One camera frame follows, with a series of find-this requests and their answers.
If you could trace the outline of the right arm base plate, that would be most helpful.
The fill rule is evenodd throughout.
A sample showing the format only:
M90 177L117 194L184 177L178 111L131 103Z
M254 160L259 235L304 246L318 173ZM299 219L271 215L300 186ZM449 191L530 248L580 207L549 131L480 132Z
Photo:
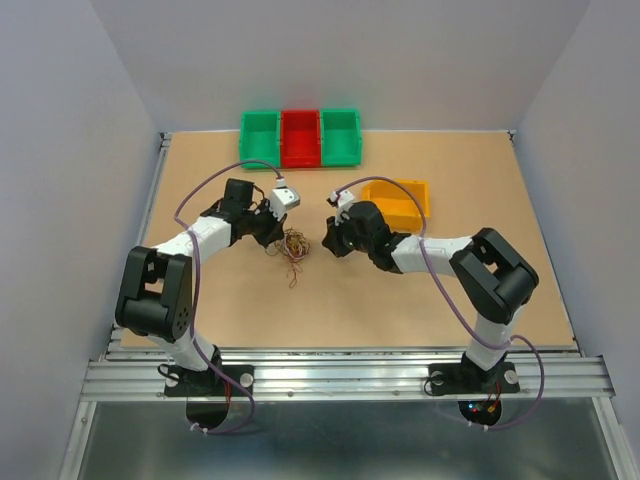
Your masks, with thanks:
M460 361L430 364L423 390L431 396L515 394L520 392L520 384L511 362L501 362L484 371L473 363Z

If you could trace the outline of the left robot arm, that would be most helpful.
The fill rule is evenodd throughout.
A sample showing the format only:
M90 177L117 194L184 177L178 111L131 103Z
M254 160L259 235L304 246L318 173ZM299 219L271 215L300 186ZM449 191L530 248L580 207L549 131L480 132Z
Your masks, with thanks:
M264 248L283 239L287 213L300 204L282 178L255 202L258 191L250 181L229 179L222 198L183 232L127 256L115 321L169 356L172 363L159 373L171 395L208 395L222 384L220 350L195 330L197 270L246 235Z

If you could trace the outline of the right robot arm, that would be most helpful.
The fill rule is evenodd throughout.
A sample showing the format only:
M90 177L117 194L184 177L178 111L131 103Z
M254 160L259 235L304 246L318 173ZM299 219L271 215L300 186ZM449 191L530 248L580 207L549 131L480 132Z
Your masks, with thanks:
M333 195L328 203L336 213L326 220L322 245L335 257L359 251L385 272L426 272L441 292L441 275L458 280L476 311L473 326L461 321L471 341L461 360L460 378L472 390L491 384L506 358L521 310L539 285L534 268L492 228L472 236L426 238L392 231L371 201Z

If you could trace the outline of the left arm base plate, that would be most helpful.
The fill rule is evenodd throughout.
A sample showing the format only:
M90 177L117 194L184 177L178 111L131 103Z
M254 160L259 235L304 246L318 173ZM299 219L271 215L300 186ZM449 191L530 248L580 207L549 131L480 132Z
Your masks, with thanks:
M253 377L252 365L223 365L223 373L240 383L241 377ZM173 398L222 397L225 396L225 381L212 370L191 371L177 365L162 363L157 372L164 378L164 395Z

